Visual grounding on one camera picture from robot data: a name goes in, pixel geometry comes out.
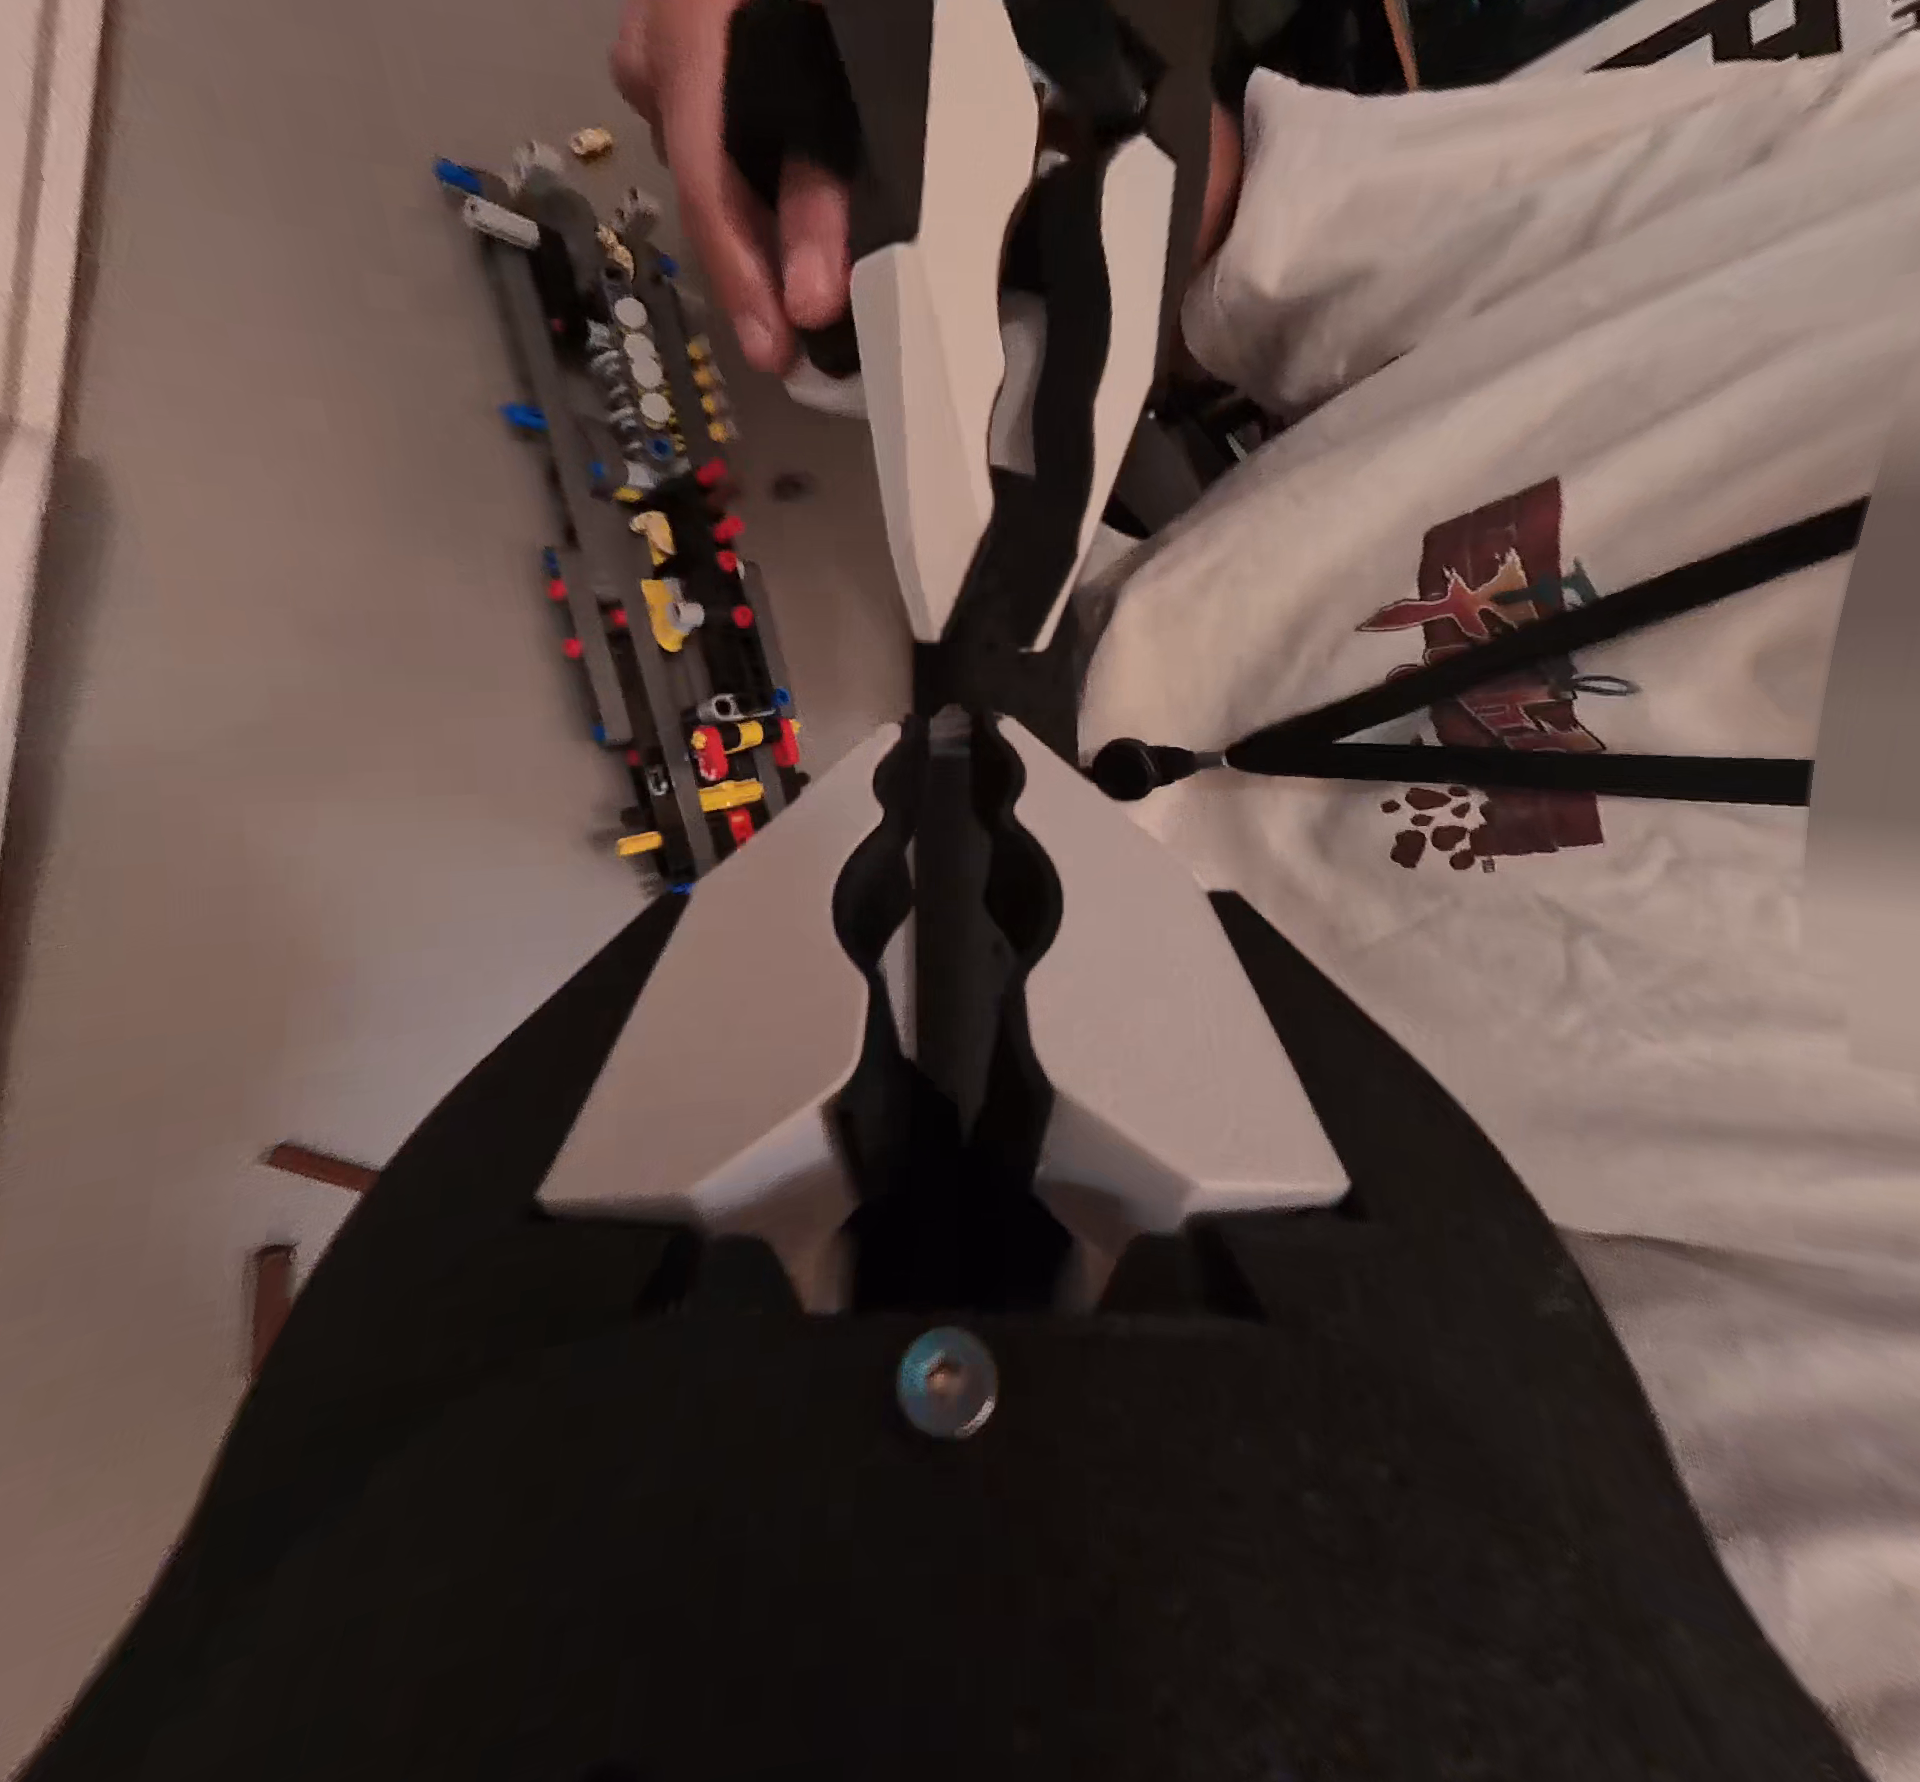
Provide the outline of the person's right hand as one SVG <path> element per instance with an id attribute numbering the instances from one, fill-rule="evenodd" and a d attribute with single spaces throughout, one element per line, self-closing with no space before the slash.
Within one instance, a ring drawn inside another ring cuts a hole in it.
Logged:
<path id="1" fill-rule="evenodd" d="M 803 156 L 762 202 L 726 149 L 730 22 L 745 0 L 628 0 L 613 76 L 678 197 L 684 244 L 756 372 L 788 377 L 803 331 L 848 313 L 848 184 Z"/>

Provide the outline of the lego instruction booklet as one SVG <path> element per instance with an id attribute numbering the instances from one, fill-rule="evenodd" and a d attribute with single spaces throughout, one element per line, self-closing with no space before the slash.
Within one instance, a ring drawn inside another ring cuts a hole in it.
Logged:
<path id="1" fill-rule="evenodd" d="M 109 0 L 3 0 L 3 786 L 75 329 Z"/>

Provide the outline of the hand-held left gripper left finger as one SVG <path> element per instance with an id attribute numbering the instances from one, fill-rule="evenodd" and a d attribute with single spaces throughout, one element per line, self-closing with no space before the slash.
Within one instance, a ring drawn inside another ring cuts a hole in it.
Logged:
<path id="1" fill-rule="evenodd" d="M 829 1120 L 871 1005 L 834 891 L 884 818 L 885 723 L 694 885 L 540 1189 L 559 1220 L 764 1239 L 806 1310 L 845 1310 L 857 1193 Z"/>

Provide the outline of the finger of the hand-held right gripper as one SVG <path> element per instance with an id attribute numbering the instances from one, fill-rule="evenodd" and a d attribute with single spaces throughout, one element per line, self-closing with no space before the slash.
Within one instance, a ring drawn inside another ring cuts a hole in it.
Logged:
<path id="1" fill-rule="evenodd" d="M 996 506 L 1004 244 L 1039 105 L 1002 0 L 933 0 L 921 227 L 853 265 L 887 542 L 916 643 L 940 643 Z"/>
<path id="2" fill-rule="evenodd" d="M 1150 140 L 1057 163 L 1017 220 L 990 407 L 993 514 L 960 617 L 1018 653 L 1057 632 L 1157 380 L 1175 161 Z"/>

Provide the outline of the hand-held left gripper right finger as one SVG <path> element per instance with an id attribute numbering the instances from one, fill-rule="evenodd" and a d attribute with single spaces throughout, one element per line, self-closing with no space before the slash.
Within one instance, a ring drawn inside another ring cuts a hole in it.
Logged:
<path id="1" fill-rule="evenodd" d="M 1014 823 L 1061 891 L 1022 999 L 1054 1090 L 1037 1195 L 1091 1305 L 1143 1236 L 1332 1209 L 1345 1166 L 1192 869 L 1012 719 Z"/>

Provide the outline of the multicoloured lego chassis assembly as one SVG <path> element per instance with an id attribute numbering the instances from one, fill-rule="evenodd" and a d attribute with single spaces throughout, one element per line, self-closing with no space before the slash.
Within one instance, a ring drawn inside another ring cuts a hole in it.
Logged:
<path id="1" fill-rule="evenodd" d="M 542 592 L 587 735 L 613 763 L 613 852 L 687 894 L 808 786 L 771 596 L 744 552 L 733 402 L 656 206 L 600 210 L 561 151 L 437 158 L 514 376 L 502 427 L 539 467 Z"/>

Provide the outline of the black badge reel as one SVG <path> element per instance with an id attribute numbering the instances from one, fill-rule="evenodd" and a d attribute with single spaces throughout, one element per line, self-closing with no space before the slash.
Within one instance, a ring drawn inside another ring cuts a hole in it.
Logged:
<path id="1" fill-rule="evenodd" d="M 1112 800 L 1139 802 L 1148 794 L 1185 783 L 1203 772 L 1230 767 L 1228 754 L 1146 743 L 1135 736 L 1112 738 L 1087 763 L 1088 779 Z"/>

